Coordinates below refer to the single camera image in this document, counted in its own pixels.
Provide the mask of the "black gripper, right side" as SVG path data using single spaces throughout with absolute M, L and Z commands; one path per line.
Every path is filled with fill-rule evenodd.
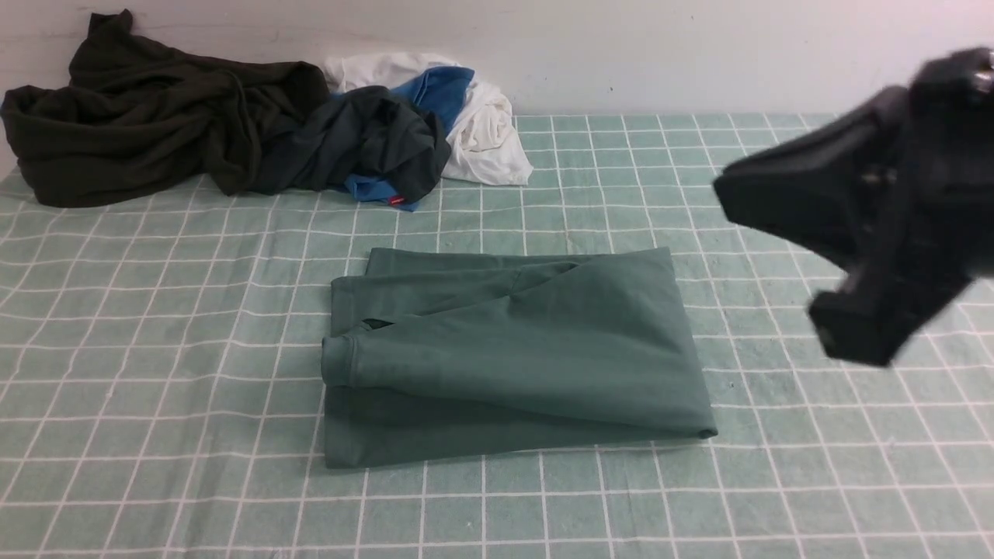
M 713 188 L 736 225 L 842 269 L 860 255 L 807 314 L 829 358 L 885 367 L 992 276 L 992 173 L 992 50 L 973 47 L 728 164 Z

